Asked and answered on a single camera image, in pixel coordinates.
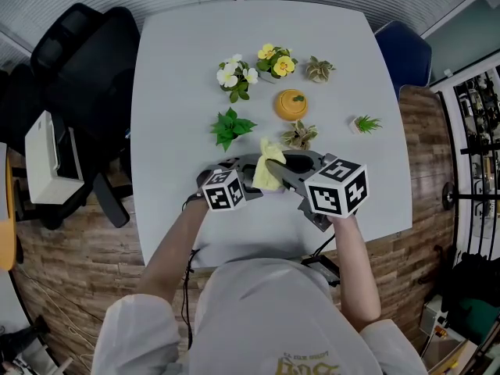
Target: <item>yellow flower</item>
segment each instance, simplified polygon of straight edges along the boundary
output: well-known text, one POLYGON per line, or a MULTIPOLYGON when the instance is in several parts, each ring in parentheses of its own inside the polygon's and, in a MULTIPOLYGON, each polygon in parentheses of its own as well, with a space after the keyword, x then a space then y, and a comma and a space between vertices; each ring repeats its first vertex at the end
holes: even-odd
POLYGON ((295 64, 291 61, 291 58, 287 55, 283 55, 280 57, 276 64, 274 64, 274 72, 277 73, 280 77, 286 77, 288 73, 294 72, 295 64))
POLYGON ((265 44, 262 50, 259 50, 257 56, 260 59, 270 59, 274 55, 274 46, 270 43, 265 44))

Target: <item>white shirt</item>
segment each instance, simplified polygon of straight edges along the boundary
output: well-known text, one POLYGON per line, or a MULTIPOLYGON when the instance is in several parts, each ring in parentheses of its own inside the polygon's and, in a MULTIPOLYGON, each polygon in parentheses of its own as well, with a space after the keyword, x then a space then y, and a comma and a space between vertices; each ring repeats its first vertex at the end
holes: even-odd
POLYGON ((179 340, 168 302, 127 296, 106 313, 92 374, 427 374, 391 320, 356 332, 323 276, 281 259, 221 266, 200 296, 183 362, 179 340))

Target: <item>yellow cloth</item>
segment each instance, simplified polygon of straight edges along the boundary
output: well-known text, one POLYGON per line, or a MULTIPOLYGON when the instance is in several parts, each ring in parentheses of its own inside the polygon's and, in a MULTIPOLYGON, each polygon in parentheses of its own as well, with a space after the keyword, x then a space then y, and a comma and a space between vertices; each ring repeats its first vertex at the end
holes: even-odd
POLYGON ((280 144, 271 143, 267 137, 260 139, 260 151, 262 152, 262 156, 257 162, 257 168, 255 168, 252 186, 254 188, 265 189, 267 191, 276 191, 280 188, 281 183, 267 169, 266 160, 275 159, 283 164, 285 164, 287 160, 281 152, 280 144))

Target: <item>green plant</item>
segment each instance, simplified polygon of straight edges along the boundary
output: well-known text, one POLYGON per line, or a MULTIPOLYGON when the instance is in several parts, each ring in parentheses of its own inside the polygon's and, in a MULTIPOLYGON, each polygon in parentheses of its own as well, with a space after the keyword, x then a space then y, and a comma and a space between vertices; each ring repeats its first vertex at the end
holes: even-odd
POLYGON ((219 112, 217 122, 212 124, 212 134, 217 135, 217 145, 222 145, 226 152, 231 142, 242 134, 252 132, 252 128, 257 126, 250 120, 243 120, 238 118, 237 113, 230 107, 226 115, 219 112))
POLYGON ((290 57, 291 50, 288 48, 274 47, 267 43, 259 50, 257 56, 257 68, 263 72, 269 72, 273 78, 280 79, 289 73, 295 72, 296 59, 290 57))
POLYGON ((255 68, 241 61, 241 54, 235 54, 219 64, 217 80, 223 91, 229 91, 229 101, 235 103, 239 98, 249 100, 248 86, 258 82, 255 68))
POLYGON ((311 60, 305 69, 307 77, 318 83, 328 82, 330 71, 335 70, 328 61, 319 61, 314 55, 311 55, 311 60))
POLYGON ((371 134, 372 130, 382 128, 379 118, 372 119, 369 116, 359 116, 354 120, 354 123, 359 132, 361 132, 362 134, 365 134, 366 132, 371 134))
POLYGON ((305 127, 301 120, 291 123, 293 130, 284 132, 281 140, 287 146, 300 150, 309 150, 311 140, 318 136, 318 130, 315 125, 305 127))

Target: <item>white flower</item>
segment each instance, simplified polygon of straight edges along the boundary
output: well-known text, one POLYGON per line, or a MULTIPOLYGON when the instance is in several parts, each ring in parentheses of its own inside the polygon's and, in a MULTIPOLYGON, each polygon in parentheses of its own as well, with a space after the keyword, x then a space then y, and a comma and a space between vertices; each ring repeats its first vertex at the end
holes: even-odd
POLYGON ((217 80, 219 84, 225 88, 232 88, 237 82, 238 78, 233 75, 236 68, 233 64, 226 65, 223 70, 217 71, 217 80))
POLYGON ((243 76, 250 84, 256 84, 259 80, 257 79, 258 74, 255 68, 250 68, 250 70, 243 70, 243 76))
POLYGON ((235 54, 230 59, 225 59, 224 62, 238 65, 238 63, 241 61, 241 58, 241 54, 235 54))

